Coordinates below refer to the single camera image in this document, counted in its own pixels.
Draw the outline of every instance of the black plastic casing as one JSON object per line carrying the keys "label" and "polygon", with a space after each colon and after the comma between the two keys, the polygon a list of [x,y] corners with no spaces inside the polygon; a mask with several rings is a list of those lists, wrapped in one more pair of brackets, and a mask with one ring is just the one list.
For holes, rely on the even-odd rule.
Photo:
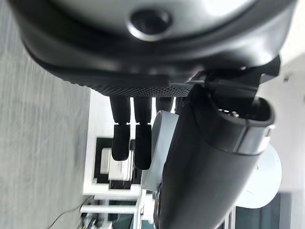
{"label": "black plastic casing", "polygon": [[[143,42],[72,19],[48,0],[8,0],[32,58],[52,74],[105,95],[185,96],[200,71],[261,66],[285,41],[296,0],[258,0],[225,25],[183,39]],[[152,87],[173,86],[170,94]]]}
{"label": "black plastic casing", "polygon": [[275,121],[272,107],[260,103],[256,120],[229,116],[218,110],[207,89],[194,86],[163,169],[159,229],[214,229],[222,223]]}

